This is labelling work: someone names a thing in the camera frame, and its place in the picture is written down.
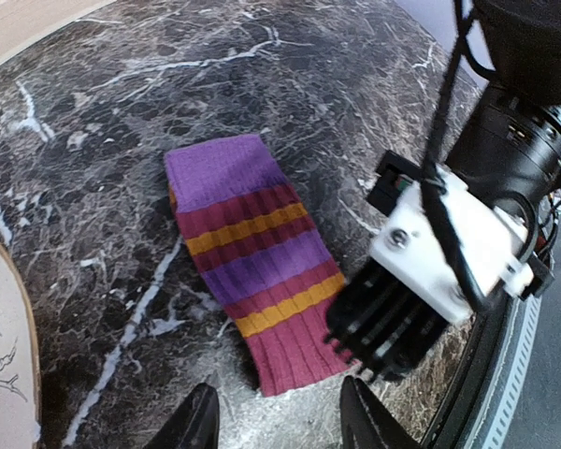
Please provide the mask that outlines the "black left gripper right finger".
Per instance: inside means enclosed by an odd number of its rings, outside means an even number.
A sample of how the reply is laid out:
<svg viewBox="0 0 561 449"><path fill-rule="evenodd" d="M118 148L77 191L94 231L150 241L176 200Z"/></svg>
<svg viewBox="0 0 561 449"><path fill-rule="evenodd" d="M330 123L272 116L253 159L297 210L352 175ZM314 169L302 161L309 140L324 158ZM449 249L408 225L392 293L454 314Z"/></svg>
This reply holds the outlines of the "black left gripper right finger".
<svg viewBox="0 0 561 449"><path fill-rule="evenodd" d="M361 379L346 376L339 399L343 448L419 449Z"/></svg>

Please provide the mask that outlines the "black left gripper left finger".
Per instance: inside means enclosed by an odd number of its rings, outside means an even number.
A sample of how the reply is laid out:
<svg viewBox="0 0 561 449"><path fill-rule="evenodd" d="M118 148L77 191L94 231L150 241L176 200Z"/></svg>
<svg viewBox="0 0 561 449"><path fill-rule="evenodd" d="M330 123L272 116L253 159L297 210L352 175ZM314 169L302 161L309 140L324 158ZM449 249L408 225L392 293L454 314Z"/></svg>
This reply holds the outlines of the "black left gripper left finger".
<svg viewBox="0 0 561 449"><path fill-rule="evenodd" d="M144 449L214 449L219 447L220 402L216 389L198 384Z"/></svg>

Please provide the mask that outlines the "purple maroon striped sock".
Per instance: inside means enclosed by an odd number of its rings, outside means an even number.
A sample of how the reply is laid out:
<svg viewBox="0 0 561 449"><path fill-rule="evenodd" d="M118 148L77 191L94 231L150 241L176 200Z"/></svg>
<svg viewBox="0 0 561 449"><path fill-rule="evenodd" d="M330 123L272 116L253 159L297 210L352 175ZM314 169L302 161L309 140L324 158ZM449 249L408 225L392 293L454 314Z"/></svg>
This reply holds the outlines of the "purple maroon striped sock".
<svg viewBox="0 0 561 449"><path fill-rule="evenodd" d="M218 138L165 155L174 215L195 267L235 323L266 397L347 365L325 314L345 283L263 140Z"/></svg>

